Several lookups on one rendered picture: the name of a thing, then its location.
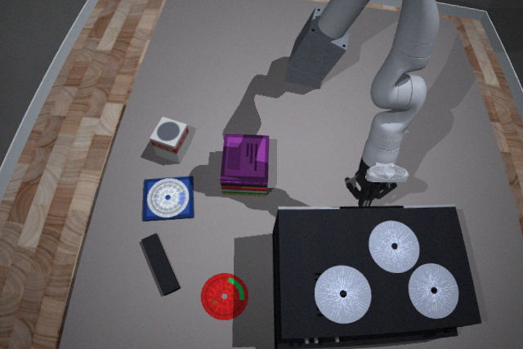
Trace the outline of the black flat bar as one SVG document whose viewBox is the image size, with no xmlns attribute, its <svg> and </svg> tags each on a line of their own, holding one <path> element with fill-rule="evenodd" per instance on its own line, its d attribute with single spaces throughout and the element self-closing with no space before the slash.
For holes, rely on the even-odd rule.
<svg viewBox="0 0 523 349">
<path fill-rule="evenodd" d="M 150 235 L 142 239 L 141 242 L 143 243 L 163 295 L 167 296 L 181 289 L 158 235 L 156 233 Z"/>
</svg>

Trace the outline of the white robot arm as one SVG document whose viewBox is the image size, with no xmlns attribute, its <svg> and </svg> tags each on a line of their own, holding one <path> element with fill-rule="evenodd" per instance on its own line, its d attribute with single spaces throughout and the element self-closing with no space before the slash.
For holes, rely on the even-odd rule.
<svg viewBox="0 0 523 349">
<path fill-rule="evenodd" d="M 330 38 L 342 38 L 370 0 L 329 0 L 318 26 Z M 371 182 L 404 182 L 409 173 L 396 166 L 405 130 L 427 96 L 424 80 L 408 72 L 426 67 L 439 31 L 436 0 L 403 0 L 391 51 L 372 86 L 373 103 L 382 109 L 373 118 L 362 154 Z"/>
</svg>

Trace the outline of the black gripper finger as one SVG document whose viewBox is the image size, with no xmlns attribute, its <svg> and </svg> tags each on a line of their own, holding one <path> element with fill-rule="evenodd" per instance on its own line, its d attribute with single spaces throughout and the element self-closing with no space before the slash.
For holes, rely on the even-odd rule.
<svg viewBox="0 0 523 349">
<path fill-rule="evenodd" d="M 391 192 L 392 190 L 394 190 L 397 187 L 397 184 L 388 182 L 382 188 L 381 187 L 382 187 L 382 182 L 377 182 L 374 189 L 371 190 L 371 193 L 369 192 L 366 206 L 370 206 L 373 199 L 376 199 L 376 198 L 380 199 L 383 196 L 385 196 L 386 194 L 388 194 L 389 192 Z M 380 193 L 381 190 L 382 190 L 382 192 Z"/>
<path fill-rule="evenodd" d="M 351 179 L 349 177 L 346 177 L 345 178 L 346 187 L 354 195 L 354 197 L 359 200 L 359 202 L 358 202 L 359 206 L 366 206 L 372 183 L 371 183 L 371 181 L 366 181 L 364 190 L 362 188 L 361 188 L 361 190 L 358 190 L 356 187 L 356 177 L 358 175 L 359 175 L 359 173 L 355 177 L 352 177 Z"/>
</svg>

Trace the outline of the red cd with green label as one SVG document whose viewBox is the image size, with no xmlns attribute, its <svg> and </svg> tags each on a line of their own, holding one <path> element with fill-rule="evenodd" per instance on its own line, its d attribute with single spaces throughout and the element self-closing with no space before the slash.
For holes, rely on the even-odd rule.
<svg viewBox="0 0 523 349">
<path fill-rule="evenodd" d="M 221 295 L 227 294 L 227 299 Z M 203 286 L 201 302 L 204 310 L 218 320 L 239 316 L 248 304 L 248 290 L 236 275 L 221 273 L 211 277 Z"/>
</svg>

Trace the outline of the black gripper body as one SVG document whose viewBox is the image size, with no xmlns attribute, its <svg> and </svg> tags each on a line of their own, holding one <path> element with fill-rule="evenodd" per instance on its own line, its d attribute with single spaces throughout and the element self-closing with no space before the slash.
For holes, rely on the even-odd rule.
<svg viewBox="0 0 523 349">
<path fill-rule="evenodd" d="M 361 157 L 361 161 L 360 161 L 360 166 L 359 166 L 359 170 L 355 173 L 355 176 L 359 173 L 359 175 L 356 177 L 356 181 L 358 182 L 358 184 L 360 185 L 360 187 L 364 190 L 365 188 L 365 183 L 366 183 L 366 178 L 365 178 L 365 174 L 367 172 L 367 170 L 369 169 L 370 167 L 363 161 L 362 157 Z M 371 182 L 372 185 L 371 185 L 371 188 L 370 190 L 373 190 L 376 183 L 377 182 Z M 383 182 L 382 183 L 382 187 L 384 185 L 386 185 L 387 182 Z"/>
</svg>

